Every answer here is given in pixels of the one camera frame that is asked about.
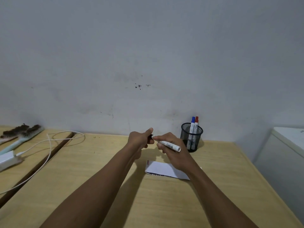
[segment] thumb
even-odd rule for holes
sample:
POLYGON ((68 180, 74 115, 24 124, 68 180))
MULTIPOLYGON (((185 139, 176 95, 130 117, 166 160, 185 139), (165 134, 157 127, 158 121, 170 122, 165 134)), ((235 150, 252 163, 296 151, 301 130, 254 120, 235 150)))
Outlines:
POLYGON ((168 147, 166 147, 165 145, 163 145, 163 144, 161 144, 159 142, 156 145, 157 145, 157 147, 159 149, 161 149, 163 151, 163 153, 165 153, 166 155, 168 155, 168 157, 174 153, 173 150, 169 149, 168 147))
POLYGON ((149 137, 153 132, 153 128, 148 129, 144 134, 149 137))

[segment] white appliance top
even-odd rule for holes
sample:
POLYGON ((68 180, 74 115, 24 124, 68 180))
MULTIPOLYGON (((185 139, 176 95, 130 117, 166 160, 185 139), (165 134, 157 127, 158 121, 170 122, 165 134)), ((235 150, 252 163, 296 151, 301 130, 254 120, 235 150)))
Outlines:
POLYGON ((274 127, 272 134, 304 157, 304 129, 274 127))

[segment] brush bristles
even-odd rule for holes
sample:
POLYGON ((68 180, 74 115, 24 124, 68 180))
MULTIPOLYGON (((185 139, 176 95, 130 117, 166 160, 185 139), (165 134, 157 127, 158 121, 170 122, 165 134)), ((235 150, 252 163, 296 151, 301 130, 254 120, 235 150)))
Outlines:
POLYGON ((35 133, 37 130, 39 130, 41 128, 40 125, 34 125, 33 127, 27 129, 27 131, 22 132, 21 136, 22 137, 29 137, 31 136, 31 134, 35 133))
POLYGON ((12 130, 7 130, 3 132, 3 135, 0 136, 0 138, 12 138, 17 137, 18 135, 22 134, 26 130, 28 130, 29 126, 26 124, 23 124, 22 126, 17 126, 16 128, 12 130))

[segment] light blue brush handle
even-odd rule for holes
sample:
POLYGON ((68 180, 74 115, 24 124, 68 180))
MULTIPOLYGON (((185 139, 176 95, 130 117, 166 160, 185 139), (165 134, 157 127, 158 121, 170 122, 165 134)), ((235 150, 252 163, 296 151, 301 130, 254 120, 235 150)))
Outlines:
POLYGON ((6 147, 3 150, 1 150, 0 151, 0 155, 14 150, 17 146, 20 146, 22 143, 23 143, 22 140, 15 141, 14 143, 10 144, 8 147, 6 147))

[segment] person's right hand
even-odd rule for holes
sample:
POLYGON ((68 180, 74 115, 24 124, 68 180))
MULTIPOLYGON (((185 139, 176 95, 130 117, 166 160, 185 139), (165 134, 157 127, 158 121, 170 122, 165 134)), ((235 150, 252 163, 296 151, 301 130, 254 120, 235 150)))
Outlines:
POLYGON ((156 144, 158 149, 161 149, 163 153, 165 153, 168 156, 170 162, 176 169, 187 173, 189 168, 193 166, 197 166, 197 163, 194 161, 193 157, 188 152, 182 139, 177 138, 172 133, 166 133, 161 136, 154 136, 153 139, 157 141, 171 142, 181 147, 180 152, 175 152, 174 150, 171 150, 170 148, 166 147, 161 143, 156 144))

